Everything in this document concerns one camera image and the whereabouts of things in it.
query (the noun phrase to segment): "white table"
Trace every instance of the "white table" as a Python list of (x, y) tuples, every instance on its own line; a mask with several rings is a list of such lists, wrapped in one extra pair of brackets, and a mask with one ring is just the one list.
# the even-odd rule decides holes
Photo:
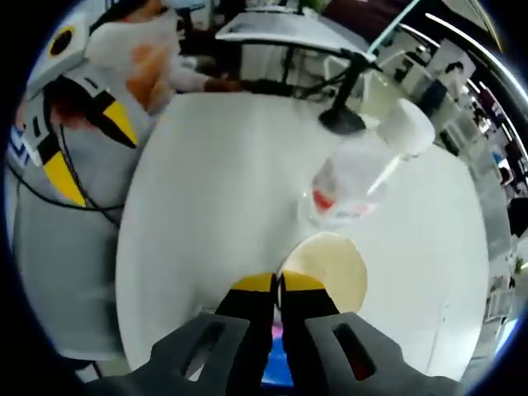
[(260, 42), (274, 45), (300, 45), (313, 50), (329, 51), (340, 55), (342, 50), (363, 54), (370, 61), (375, 56), (317, 18), (290, 13), (243, 12), (216, 34), (217, 40)]
[[(339, 143), (306, 101), (250, 94), (175, 97), (134, 175), (116, 294), (133, 369), (151, 346), (241, 276), (273, 271), (316, 230), (301, 193)], [(429, 375), (459, 379), (479, 337), (488, 284), (483, 219), (465, 165), (432, 147), (392, 176), (386, 201), (339, 229), (365, 259), (359, 315)]]

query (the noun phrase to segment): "desk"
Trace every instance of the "desk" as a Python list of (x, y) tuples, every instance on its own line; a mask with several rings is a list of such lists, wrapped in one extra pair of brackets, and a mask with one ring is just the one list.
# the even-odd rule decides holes
[(244, 12), (238, 14), (217, 34), (217, 40), (254, 42), (274, 45), (297, 45), (327, 51), (337, 56), (342, 49), (359, 52), (373, 61), (353, 42), (345, 39), (317, 19), (289, 13)]
[[(296, 214), (340, 142), (318, 123), (322, 110), (245, 93), (186, 94), (167, 107), (120, 229), (116, 297), (132, 369), (241, 276), (277, 270), (317, 232)], [(413, 367), (459, 379), (488, 286), (486, 235), (466, 166), (431, 147), (396, 171), (373, 214), (337, 232), (354, 241), (367, 266), (359, 315), (398, 342)]]

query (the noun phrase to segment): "plastic bottle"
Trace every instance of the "plastic bottle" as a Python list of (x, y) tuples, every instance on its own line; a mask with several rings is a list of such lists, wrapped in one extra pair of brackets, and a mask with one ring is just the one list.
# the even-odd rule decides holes
[(299, 217), (332, 228), (369, 214), (384, 199), (386, 181), (398, 165), (422, 153), (434, 138), (427, 116), (399, 99), (376, 128), (337, 147), (303, 194)]

